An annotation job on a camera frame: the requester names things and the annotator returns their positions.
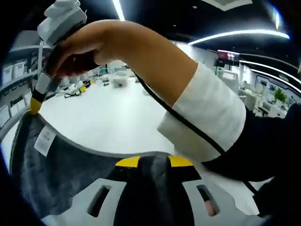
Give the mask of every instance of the person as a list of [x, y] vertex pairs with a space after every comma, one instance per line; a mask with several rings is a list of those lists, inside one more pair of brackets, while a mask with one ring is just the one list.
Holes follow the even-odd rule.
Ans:
[[288, 192], [297, 194], [292, 185], [298, 172], [297, 152], [292, 146], [299, 138], [299, 105], [292, 105], [284, 119], [256, 117], [205, 65], [158, 33], [133, 22], [93, 22], [60, 43], [55, 52], [55, 59], [47, 65], [52, 76], [75, 76], [92, 69], [79, 64], [86, 53], [93, 56], [90, 61], [95, 65], [112, 60], [126, 63], [162, 100], [224, 150], [219, 153], [167, 113], [158, 129], [180, 154], [236, 180], [274, 177], [254, 200], [263, 216], [283, 216], [286, 212]]

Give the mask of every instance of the black cable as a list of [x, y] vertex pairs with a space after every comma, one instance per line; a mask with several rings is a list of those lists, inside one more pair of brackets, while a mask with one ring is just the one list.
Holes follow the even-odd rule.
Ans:
[[[159, 98], [148, 86], [147, 84], [134, 72], [134, 74], [137, 76], [139, 82], [143, 86], [143, 88], [151, 95], [162, 107], [165, 108], [173, 117], [175, 117], [178, 121], [180, 121], [182, 124], [187, 126], [189, 129], [191, 129], [193, 132], [198, 134], [200, 137], [202, 137], [204, 140], [206, 140], [212, 147], [214, 147], [220, 154], [225, 154], [226, 152], [222, 149], [221, 146], [219, 146], [218, 143], [216, 143], [211, 137], [209, 137], [206, 133], [201, 131], [199, 128], [197, 128], [195, 125], [193, 125], [190, 121], [185, 119], [183, 116], [181, 116], [178, 112], [176, 112], [174, 109], [172, 109], [168, 104], [166, 104], [161, 98]], [[257, 190], [250, 184], [249, 181], [242, 181], [245, 186], [253, 193], [256, 194]]]

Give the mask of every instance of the white desk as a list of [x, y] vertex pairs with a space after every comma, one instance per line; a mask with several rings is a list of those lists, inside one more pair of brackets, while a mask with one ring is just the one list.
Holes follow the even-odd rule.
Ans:
[[[79, 97], [53, 97], [40, 110], [41, 115], [61, 134], [83, 146], [111, 153], [163, 151], [175, 154], [174, 146], [159, 132], [165, 110], [152, 97], [143, 94], [140, 83], [130, 78], [127, 87], [114, 89], [93, 84]], [[2, 143], [6, 162], [16, 126]], [[223, 187], [246, 214], [258, 214], [252, 193], [244, 184], [195, 166], [202, 178]]]

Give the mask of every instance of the yellow tip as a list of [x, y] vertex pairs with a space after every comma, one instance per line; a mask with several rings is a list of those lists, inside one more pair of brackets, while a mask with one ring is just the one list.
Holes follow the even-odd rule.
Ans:
[[30, 99], [30, 113], [32, 115], [36, 115], [38, 111], [41, 109], [42, 103], [37, 101], [35, 98]]

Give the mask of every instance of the black sleeve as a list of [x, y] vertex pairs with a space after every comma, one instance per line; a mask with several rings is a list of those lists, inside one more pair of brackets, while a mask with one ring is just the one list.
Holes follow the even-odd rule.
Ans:
[[297, 172], [301, 139], [301, 105], [292, 105], [286, 117], [256, 117], [246, 109], [244, 129], [236, 143], [218, 158], [204, 162], [211, 171], [248, 181]]

